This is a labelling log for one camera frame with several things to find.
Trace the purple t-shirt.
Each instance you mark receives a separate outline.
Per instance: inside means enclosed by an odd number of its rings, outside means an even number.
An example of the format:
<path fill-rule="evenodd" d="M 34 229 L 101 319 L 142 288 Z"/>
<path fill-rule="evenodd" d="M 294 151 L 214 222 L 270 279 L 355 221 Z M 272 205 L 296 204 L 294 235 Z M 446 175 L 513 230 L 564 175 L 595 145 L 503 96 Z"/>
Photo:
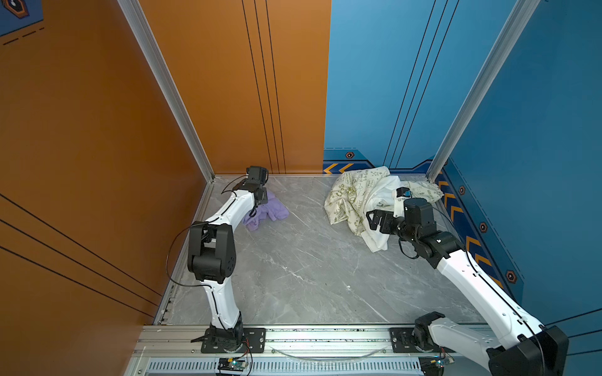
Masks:
<path fill-rule="evenodd" d="M 284 220 L 289 217 L 289 210 L 285 205 L 271 192 L 267 192 L 267 203 L 261 204 L 256 208 L 255 216 L 250 216 L 250 212 L 243 218 L 242 224 L 249 231 L 259 229 L 261 222 L 265 219 L 271 221 Z"/>

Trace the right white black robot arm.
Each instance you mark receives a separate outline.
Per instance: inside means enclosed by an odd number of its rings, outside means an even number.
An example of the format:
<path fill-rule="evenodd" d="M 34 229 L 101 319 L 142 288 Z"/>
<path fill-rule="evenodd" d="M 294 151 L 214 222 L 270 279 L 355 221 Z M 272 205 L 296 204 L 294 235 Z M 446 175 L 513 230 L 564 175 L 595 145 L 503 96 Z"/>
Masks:
<path fill-rule="evenodd" d="M 547 327 L 493 282 L 452 233 L 440 231 L 426 199 L 395 192 L 393 211 L 365 215 L 371 230 L 409 242 L 415 257 L 426 260 L 450 280 L 486 320 L 493 332 L 484 337 L 432 312 L 415 320 L 412 344 L 420 351 L 451 349 L 493 375 L 562 375 L 569 339 L 557 326 Z"/>

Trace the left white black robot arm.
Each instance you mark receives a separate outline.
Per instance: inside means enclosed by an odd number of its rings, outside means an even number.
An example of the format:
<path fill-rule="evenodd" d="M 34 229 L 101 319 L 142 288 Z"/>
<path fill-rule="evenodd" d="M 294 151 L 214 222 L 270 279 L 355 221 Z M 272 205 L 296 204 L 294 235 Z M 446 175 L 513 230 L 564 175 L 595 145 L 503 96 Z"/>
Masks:
<path fill-rule="evenodd" d="M 234 353 L 245 348 L 241 311 L 234 297 L 231 276 L 237 263 L 235 230 L 247 214 L 267 203 L 269 172 L 251 166 L 246 176 L 228 192 L 225 204 L 207 220 L 189 229 L 187 268 L 205 291 L 212 318 L 199 338 L 210 350 Z"/>

